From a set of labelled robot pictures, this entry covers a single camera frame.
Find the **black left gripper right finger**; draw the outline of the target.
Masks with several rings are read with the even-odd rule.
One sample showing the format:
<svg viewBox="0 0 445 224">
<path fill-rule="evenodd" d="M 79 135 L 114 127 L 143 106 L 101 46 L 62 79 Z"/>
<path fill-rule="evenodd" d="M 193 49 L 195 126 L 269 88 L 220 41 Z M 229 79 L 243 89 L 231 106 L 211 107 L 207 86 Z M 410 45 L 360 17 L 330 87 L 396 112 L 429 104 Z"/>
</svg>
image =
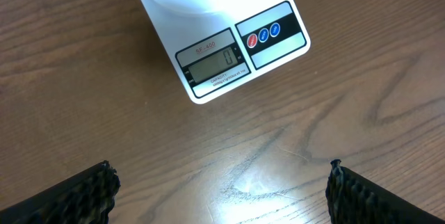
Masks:
<svg viewBox="0 0 445 224">
<path fill-rule="evenodd" d="M 325 197 L 333 224 L 444 224 L 440 219 L 341 165 L 330 162 Z"/>
</svg>

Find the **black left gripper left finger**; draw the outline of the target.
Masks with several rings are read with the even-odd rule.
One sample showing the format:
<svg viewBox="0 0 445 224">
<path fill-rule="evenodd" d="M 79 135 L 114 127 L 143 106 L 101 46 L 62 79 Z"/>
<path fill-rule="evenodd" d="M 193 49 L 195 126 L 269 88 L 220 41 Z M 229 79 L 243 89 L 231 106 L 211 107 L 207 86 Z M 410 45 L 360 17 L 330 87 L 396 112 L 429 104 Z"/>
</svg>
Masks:
<svg viewBox="0 0 445 224">
<path fill-rule="evenodd" d="M 1 210 L 1 222 L 107 224 L 119 189 L 116 169 L 103 161 Z"/>
</svg>

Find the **white digital kitchen scale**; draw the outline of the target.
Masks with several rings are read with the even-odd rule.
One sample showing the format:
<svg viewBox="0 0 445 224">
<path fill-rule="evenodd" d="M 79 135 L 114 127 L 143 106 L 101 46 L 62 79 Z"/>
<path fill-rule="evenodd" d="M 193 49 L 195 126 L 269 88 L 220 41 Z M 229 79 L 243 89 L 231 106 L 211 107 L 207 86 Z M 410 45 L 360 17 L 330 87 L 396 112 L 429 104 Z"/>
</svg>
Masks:
<svg viewBox="0 0 445 224">
<path fill-rule="evenodd" d="M 305 54 L 293 0 L 141 0 L 190 99 L 209 102 Z"/>
</svg>

